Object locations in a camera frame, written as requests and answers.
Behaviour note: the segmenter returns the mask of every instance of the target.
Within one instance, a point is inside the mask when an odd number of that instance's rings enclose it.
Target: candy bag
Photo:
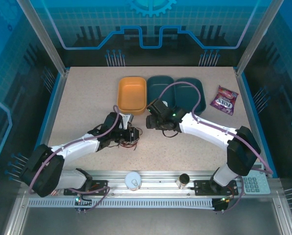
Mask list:
[[[239,94],[236,92],[219,86],[218,94],[210,105],[232,116],[234,112],[235,101],[238,95]]]

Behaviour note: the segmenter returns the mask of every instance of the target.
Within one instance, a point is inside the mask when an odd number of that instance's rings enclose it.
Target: metal frame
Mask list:
[[[4,235],[20,234],[27,212],[28,202],[29,199],[24,197],[24,195],[15,200]]]
[[[271,22],[273,21],[275,15],[279,11],[283,1],[284,0],[272,0],[272,3],[269,5],[267,11],[265,12],[262,20],[259,23],[259,26],[257,27],[252,39],[247,45],[247,48],[239,61],[239,64],[237,66],[238,76],[240,76],[244,69],[246,68],[246,65],[248,64],[250,58],[253,56],[260,41],[266,34]]]
[[[44,48],[46,49],[50,59],[57,68],[58,72],[61,75],[65,75],[66,68],[56,48],[54,47],[49,35],[47,34],[45,27],[43,26],[41,20],[39,19],[34,7],[32,6],[29,0],[17,0],[17,2],[20,5],[21,9],[23,10],[24,14],[26,15],[31,26],[33,27],[35,33],[37,34],[37,37],[39,38]]]
[[[269,163],[270,168],[274,172],[273,176],[276,177],[277,176],[276,170],[275,170],[274,164],[271,160],[271,157],[269,157],[269,158],[267,157],[268,154],[270,155],[270,152],[269,152],[269,149],[267,149],[266,140],[265,140],[265,143],[263,143],[263,139],[261,138],[260,130],[259,130],[258,124],[256,122],[256,118],[255,118],[255,114],[254,114],[254,112],[256,110],[252,109],[252,105],[251,105],[251,102],[253,102],[252,97],[248,96],[248,92],[246,90],[246,85],[243,82],[242,75],[238,75],[236,73],[236,79],[237,79],[238,86],[240,88],[241,97],[242,97],[245,111],[246,111],[246,115],[247,115],[247,118],[249,121],[249,126],[250,126],[252,133],[253,133],[253,135],[254,135],[254,137],[255,137],[255,139],[256,139],[256,141],[257,141],[257,143],[262,151],[261,155],[263,156],[265,161]]]
[[[63,93],[65,81],[67,79],[66,69],[64,64],[57,53],[49,35],[47,34],[44,26],[42,25],[35,9],[28,0],[17,0],[22,10],[24,11],[26,17],[31,23],[33,29],[35,30],[38,38],[45,47],[47,53],[49,54],[51,60],[56,66],[59,73],[64,77],[62,82],[59,83],[58,88],[54,91],[54,101],[51,105],[49,112],[49,117],[46,121],[45,131],[42,134],[41,143],[48,143],[49,136],[51,133],[52,126],[54,124],[54,119],[59,107],[60,99]],[[255,34],[253,35],[248,47],[246,48],[239,64],[237,67],[237,80],[239,87],[241,89],[241,95],[244,100],[245,109],[247,116],[250,121],[250,125],[254,132],[254,135],[257,140],[259,140],[260,147],[263,148],[263,143],[260,140],[259,130],[256,126],[254,116],[250,110],[249,97],[245,93],[245,87],[241,80],[241,74],[245,69],[247,63],[249,62],[251,56],[253,55],[255,49],[260,43],[262,37],[265,35],[269,25],[271,24],[274,16],[278,12],[283,0],[273,0],[273,2],[268,7],[260,25],[258,26]],[[188,187],[179,190],[176,187],[175,179],[178,177],[180,172],[140,172],[143,183],[141,189],[138,191],[130,191],[124,185],[124,176],[127,172],[117,172],[117,171],[93,171],[90,172],[95,179],[104,179],[109,181],[111,186],[111,191],[108,195],[108,198],[131,198],[131,199],[147,199],[147,198],[158,198],[158,199],[173,199],[178,198],[180,200],[187,200],[191,198],[206,198],[206,197],[196,197],[193,190],[190,190],[190,187],[193,186],[193,183],[189,183]],[[192,171],[188,172],[191,180],[196,179],[209,179],[213,172],[210,171]],[[279,179],[269,179],[269,186],[271,194],[269,195],[260,195],[260,198],[267,198],[271,200],[274,204],[276,210],[276,216],[280,223],[280,229],[284,235],[292,235],[292,215],[285,198],[282,185]],[[36,200],[36,195],[28,195],[25,189],[27,188],[22,184],[22,188],[19,191],[18,198],[16,199],[15,205],[13,207],[9,222],[7,224],[7,229],[5,235],[19,235],[21,232],[22,224],[25,219],[27,209],[29,208],[30,200]],[[238,181],[238,187],[241,188],[241,183]],[[258,195],[245,195],[245,198],[259,198]],[[57,198],[67,198],[63,197],[62,194],[59,194]],[[47,198],[40,198],[38,200],[48,200]]]
[[[195,202],[202,202],[210,197],[195,196],[193,190],[190,187],[193,186],[193,180],[209,179],[212,175],[212,171],[189,171],[187,172],[191,178],[191,182],[184,189],[178,189],[175,179],[180,175],[179,171],[141,171],[142,186],[137,191],[130,191],[124,184],[124,177],[127,174],[126,171],[92,171],[89,172],[95,179],[104,179],[109,181],[111,190],[106,198],[106,203],[102,207],[107,208],[108,201],[117,201],[116,206],[113,208],[193,208],[203,209],[202,207],[195,206]],[[287,203],[287,199],[284,195],[282,185],[279,179],[268,179],[268,184],[271,190],[271,194],[267,195],[244,195],[244,199],[258,199],[266,200],[267,203],[273,203],[275,208],[276,219],[280,224],[280,232],[284,235],[292,235],[292,215]],[[238,180],[238,188],[241,189],[241,182]],[[75,208],[72,203],[75,197],[63,196],[60,193],[58,196],[48,196],[40,198],[38,195],[29,195],[27,193],[27,186],[22,184],[19,192],[19,198],[13,207],[13,211],[10,216],[9,223],[5,235],[19,235],[21,234],[22,224],[25,219],[25,215],[29,208]],[[93,201],[97,201],[96,196],[92,196]],[[159,202],[178,202],[180,205],[169,204],[167,206],[162,205],[145,205],[143,202],[152,201]],[[127,204],[120,205],[120,202],[131,201],[136,205]]]

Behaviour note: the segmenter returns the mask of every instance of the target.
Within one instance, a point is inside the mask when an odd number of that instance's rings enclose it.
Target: small can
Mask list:
[[[129,190],[136,191],[142,185],[142,178],[139,173],[132,171],[126,175],[124,182]]]
[[[182,174],[176,181],[179,188],[184,188],[190,182],[190,177],[188,174]]]

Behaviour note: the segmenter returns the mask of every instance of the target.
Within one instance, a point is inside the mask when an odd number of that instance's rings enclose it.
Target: calculator keypad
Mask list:
[[[243,177],[244,191],[246,194],[270,194],[268,181],[262,172],[251,170]]]

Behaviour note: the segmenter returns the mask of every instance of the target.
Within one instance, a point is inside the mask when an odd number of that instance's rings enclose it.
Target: orange plastic container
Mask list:
[[[142,77],[125,77],[119,82],[118,107],[123,114],[141,115],[147,105],[147,86]]]

